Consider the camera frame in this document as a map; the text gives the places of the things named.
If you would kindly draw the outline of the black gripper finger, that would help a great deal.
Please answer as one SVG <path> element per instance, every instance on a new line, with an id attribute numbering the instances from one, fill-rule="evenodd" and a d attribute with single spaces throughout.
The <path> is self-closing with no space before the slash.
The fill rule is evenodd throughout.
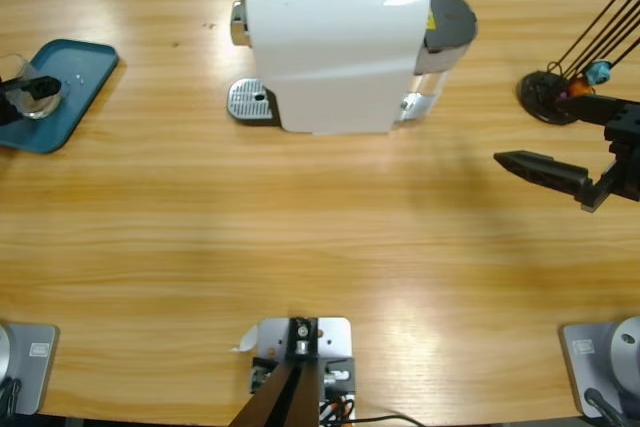
<path id="1" fill-rule="evenodd" d="M 61 88 L 61 82 L 51 76 L 2 81 L 1 125 L 49 116 L 61 103 Z"/>

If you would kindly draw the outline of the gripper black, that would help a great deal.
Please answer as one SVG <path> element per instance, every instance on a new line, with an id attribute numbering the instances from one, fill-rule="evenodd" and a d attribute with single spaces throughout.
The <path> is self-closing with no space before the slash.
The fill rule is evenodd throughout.
<path id="1" fill-rule="evenodd" d="M 493 158 L 517 177 L 571 196 L 588 212 L 594 212 L 611 194 L 639 201 L 639 103 L 586 94 L 557 100 L 559 111 L 592 124 L 605 124 L 614 162 L 598 182 L 586 168 L 542 154 L 518 150 L 495 153 Z"/>

